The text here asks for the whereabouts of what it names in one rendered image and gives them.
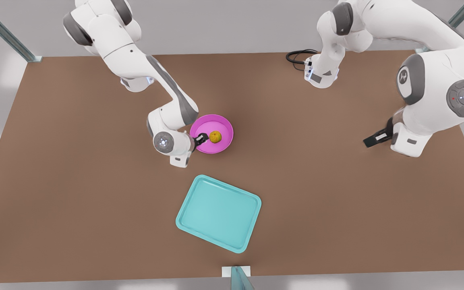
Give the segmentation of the teal tray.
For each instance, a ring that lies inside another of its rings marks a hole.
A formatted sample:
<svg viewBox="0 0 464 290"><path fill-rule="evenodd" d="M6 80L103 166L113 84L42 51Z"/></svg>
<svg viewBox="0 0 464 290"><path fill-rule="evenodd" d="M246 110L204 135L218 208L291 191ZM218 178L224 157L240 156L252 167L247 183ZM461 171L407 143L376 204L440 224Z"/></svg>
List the teal tray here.
<svg viewBox="0 0 464 290"><path fill-rule="evenodd" d="M240 254L247 249L261 206L254 193L199 175L188 189L175 223L186 233Z"/></svg>

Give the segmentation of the pink plate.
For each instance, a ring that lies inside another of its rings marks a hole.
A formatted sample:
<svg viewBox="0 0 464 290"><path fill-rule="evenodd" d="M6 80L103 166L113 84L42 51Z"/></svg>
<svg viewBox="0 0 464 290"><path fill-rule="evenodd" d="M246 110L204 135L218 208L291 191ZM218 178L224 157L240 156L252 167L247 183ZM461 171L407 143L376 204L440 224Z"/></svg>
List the pink plate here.
<svg viewBox="0 0 464 290"><path fill-rule="evenodd" d="M221 141L218 143L212 143L210 140L206 141L202 145L199 145L196 149L206 154L216 154L226 150L230 143L232 143L234 137L233 127L225 117L219 114L207 114L199 117L191 126L190 135L197 137L201 133L208 134L217 131L221 134Z"/></svg>

